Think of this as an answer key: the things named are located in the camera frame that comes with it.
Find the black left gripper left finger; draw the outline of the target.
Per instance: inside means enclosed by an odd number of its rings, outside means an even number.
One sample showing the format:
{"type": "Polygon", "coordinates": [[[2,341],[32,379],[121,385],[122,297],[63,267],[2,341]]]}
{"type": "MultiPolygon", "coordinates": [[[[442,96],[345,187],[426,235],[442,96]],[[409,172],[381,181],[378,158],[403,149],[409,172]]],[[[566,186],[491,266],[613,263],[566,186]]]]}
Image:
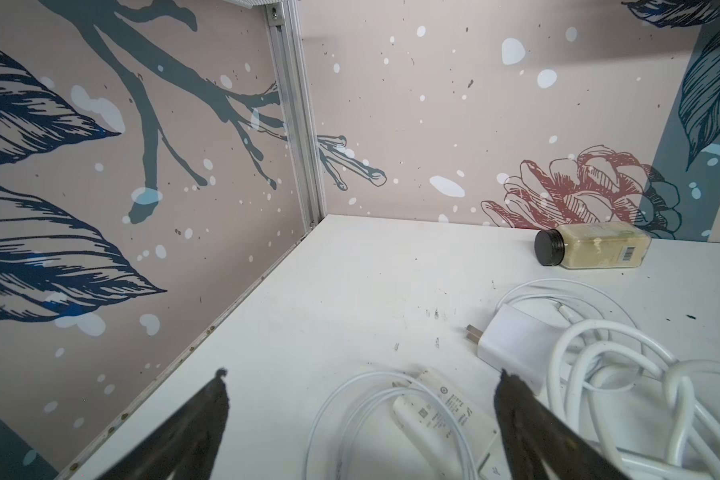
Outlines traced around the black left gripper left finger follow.
{"type": "Polygon", "coordinates": [[[229,415],[225,368],[102,479],[208,479],[229,415]]]}

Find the white charger plug adapter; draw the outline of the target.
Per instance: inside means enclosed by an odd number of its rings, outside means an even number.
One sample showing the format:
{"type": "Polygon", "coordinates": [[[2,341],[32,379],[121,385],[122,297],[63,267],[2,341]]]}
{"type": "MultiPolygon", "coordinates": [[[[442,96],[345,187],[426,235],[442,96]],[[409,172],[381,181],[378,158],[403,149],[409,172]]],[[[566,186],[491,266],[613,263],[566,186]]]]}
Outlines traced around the white charger plug adapter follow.
{"type": "Polygon", "coordinates": [[[488,324],[466,327],[477,357],[497,371],[517,375],[538,395],[545,386],[552,351],[564,331],[585,312],[560,300],[530,299],[500,306],[488,324]]]}

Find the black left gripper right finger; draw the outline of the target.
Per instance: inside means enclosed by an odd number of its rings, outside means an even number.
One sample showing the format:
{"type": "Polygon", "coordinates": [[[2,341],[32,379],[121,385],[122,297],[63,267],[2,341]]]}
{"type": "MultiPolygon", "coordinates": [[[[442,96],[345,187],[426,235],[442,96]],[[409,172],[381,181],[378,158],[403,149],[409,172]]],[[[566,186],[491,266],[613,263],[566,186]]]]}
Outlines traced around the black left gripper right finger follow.
{"type": "Polygon", "coordinates": [[[494,409],[514,479],[627,477],[540,403],[519,376],[501,372],[494,409]]]}

